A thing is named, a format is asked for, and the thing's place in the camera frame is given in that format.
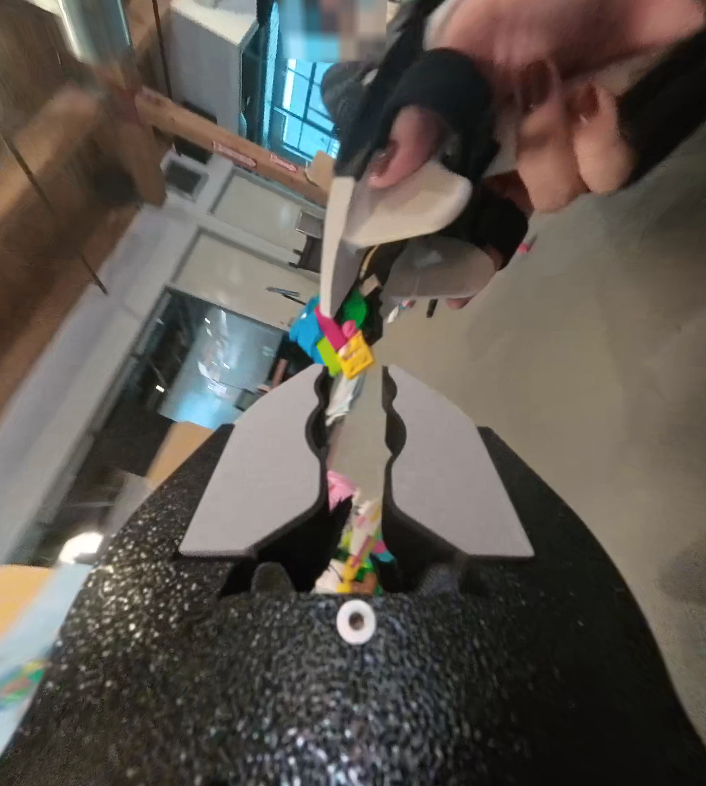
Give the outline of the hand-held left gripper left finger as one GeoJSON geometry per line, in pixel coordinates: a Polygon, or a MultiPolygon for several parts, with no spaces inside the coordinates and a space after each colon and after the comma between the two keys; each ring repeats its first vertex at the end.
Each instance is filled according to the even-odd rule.
{"type": "Polygon", "coordinates": [[[323,425],[327,370],[313,365],[251,405],[230,437],[178,554],[256,555],[327,500],[323,425]]]}

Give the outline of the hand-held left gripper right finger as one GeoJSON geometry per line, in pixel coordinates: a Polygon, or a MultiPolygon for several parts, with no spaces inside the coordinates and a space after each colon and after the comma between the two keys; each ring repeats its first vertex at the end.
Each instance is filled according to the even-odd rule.
{"type": "Polygon", "coordinates": [[[466,556],[534,557],[474,421],[397,366],[384,369],[383,393],[397,429],[388,471],[396,513],[466,556]]]}

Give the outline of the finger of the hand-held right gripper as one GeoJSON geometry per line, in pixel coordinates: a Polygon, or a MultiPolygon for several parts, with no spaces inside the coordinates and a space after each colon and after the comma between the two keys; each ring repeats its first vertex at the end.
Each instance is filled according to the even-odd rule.
{"type": "Polygon", "coordinates": [[[384,310],[406,300],[471,298],[502,266],[498,252],[467,242],[392,242],[383,244],[382,253],[384,310]]]}
{"type": "Polygon", "coordinates": [[[373,188],[368,175],[336,175],[321,235],[319,310],[336,316],[358,278],[363,250],[445,229],[471,200],[473,185],[437,160],[396,185],[373,188]]]}

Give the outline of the blue lego assembly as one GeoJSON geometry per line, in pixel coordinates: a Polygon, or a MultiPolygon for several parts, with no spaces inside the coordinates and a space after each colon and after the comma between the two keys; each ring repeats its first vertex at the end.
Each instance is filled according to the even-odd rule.
{"type": "Polygon", "coordinates": [[[319,296],[311,298],[289,329],[289,340],[316,364],[325,366],[332,377],[342,374],[356,379],[373,368],[376,358],[366,329],[374,326],[367,299],[353,290],[336,317],[319,309],[319,296]]]}

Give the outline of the person's right hand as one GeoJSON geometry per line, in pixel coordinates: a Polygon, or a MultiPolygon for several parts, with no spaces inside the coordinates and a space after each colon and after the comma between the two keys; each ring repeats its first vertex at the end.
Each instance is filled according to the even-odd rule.
{"type": "Polygon", "coordinates": [[[488,179],[526,217],[619,191],[706,120],[706,2],[412,2],[420,50],[476,65],[511,167],[488,179]]]}

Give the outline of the pile of colourful toy bricks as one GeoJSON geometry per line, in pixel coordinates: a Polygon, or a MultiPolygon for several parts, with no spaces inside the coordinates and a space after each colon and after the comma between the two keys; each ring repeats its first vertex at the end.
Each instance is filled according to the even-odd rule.
{"type": "Polygon", "coordinates": [[[332,558],[313,591],[381,596],[381,570],[396,565],[383,537],[383,499],[365,499],[358,485],[336,471],[329,470],[327,479],[330,512],[343,515],[343,526],[332,558]]]}

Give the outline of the paned window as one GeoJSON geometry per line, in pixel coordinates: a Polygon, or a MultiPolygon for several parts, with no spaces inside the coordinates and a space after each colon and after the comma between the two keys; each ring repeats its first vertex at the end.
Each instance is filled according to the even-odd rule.
{"type": "Polygon", "coordinates": [[[330,67],[330,63],[292,58],[278,62],[270,102],[269,146],[284,158],[308,163],[319,152],[336,158],[336,127],[320,90],[330,67]]]}

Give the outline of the wooden ceiling beam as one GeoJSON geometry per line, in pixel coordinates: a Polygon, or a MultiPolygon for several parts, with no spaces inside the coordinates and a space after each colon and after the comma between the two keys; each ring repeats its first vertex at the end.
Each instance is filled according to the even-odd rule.
{"type": "Polygon", "coordinates": [[[227,131],[152,90],[141,90],[135,102],[141,116],[156,130],[184,139],[249,172],[280,183],[311,203],[326,205],[327,190],[310,180],[305,167],[227,131]]]}

